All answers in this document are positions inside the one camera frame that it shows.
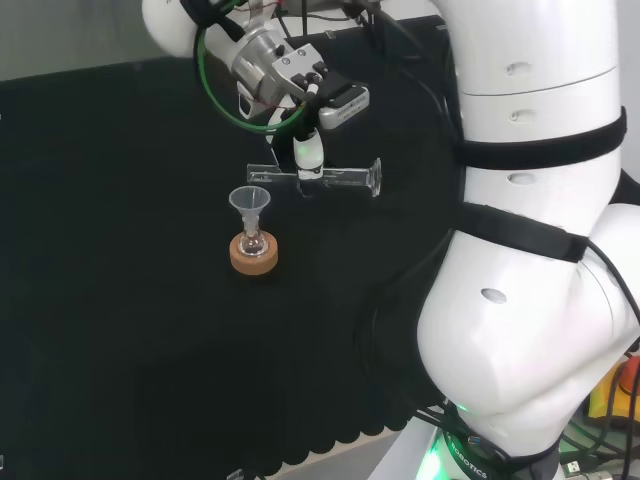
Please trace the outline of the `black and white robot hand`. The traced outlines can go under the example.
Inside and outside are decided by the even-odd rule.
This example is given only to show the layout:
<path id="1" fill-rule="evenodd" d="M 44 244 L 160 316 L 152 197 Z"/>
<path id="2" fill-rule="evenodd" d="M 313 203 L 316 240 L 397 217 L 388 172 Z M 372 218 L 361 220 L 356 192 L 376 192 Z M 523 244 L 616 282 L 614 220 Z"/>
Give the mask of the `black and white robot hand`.
<path id="1" fill-rule="evenodd" d="M 252 100 L 270 111 L 264 134 L 271 153 L 268 167 L 248 167 L 250 183 L 273 184 L 294 189 L 311 198 L 324 176 L 325 151 L 319 131 L 318 109 L 290 94 L 275 100 Z"/>

